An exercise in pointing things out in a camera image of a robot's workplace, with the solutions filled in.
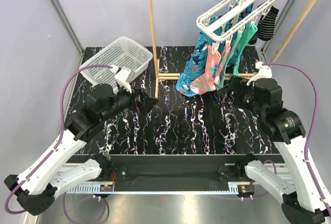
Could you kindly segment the pink sock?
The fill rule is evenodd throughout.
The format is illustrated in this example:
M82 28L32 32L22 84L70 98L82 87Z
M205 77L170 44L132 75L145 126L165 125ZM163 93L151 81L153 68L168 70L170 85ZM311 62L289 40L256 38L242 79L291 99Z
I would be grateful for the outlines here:
M222 53L222 59L220 61L218 71L215 77L215 86L216 89L221 89L224 86L224 80L225 80L225 64L227 62L228 54L231 50L231 41L232 41L233 35L231 35L229 38L225 41L225 46Z
M203 95L207 92L216 90L217 72L221 61L221 55L214 48L208 46L207 61L205 70L201 76L196 78L190 86L190 89L197 95Z

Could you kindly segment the mint green sock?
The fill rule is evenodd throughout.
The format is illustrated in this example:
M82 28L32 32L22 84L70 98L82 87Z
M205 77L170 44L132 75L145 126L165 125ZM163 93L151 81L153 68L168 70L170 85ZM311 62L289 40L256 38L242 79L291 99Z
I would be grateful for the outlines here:
M243 50L246 47L249 40L251 39L251 37L256 33L257 30L258 30L257 26L254 23L252 23L252 24L247 23L245 25L245 29L242 33L241 39L239 41L239 46L237 49L237 60L234 64L234 68L233 68L233 74L235 76L238 76L238 69L239 69L239 64L240 64L241 55L243 53Z
M242 55L243 49L245 48L248 41L257 31L255 24L247 23L245 27L242 27L238 32L233 46L230 50L228 61L226 67L233 66L233 75L238 76L238 68L240 63L240 57Z

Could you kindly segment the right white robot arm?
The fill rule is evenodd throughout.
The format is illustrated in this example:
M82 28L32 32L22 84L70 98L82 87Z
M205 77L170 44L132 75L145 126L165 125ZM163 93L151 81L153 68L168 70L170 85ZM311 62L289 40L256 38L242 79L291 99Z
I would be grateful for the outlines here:
M251 111L262 131L279 151L292 183L288 183L253 154L245 155L221 172L224 180L235 178L260 184L281 205L290 223L330 223L330 196L306 145L306 132L299 116L283 107L282 88L272 78L254 82L233 76L227 86L238 107Z

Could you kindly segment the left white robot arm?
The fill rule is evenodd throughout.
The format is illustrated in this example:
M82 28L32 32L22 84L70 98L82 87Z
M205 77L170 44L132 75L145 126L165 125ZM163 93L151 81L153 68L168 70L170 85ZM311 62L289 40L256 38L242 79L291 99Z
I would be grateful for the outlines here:
M59 173L59 169L103 130L106 121L126 109L147 114L157 102L158 99L140 88L122 86L114 93L108 84L96 85L88 93L83 107L65 121L64 130L38 160L19 175L5 178L10 195L16 196L22 212L37 216L69 189L96 178L107 180L112 168L111 158L106 154L94 154L64 173Z

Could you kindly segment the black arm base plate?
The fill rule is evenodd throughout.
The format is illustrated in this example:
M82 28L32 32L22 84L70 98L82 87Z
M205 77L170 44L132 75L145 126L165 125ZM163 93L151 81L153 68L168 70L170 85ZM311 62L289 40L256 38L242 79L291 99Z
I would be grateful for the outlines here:
M115 191L142 193L171 191L225 191L235 177L222 172L243 155L112 155L108 166L115 173Z

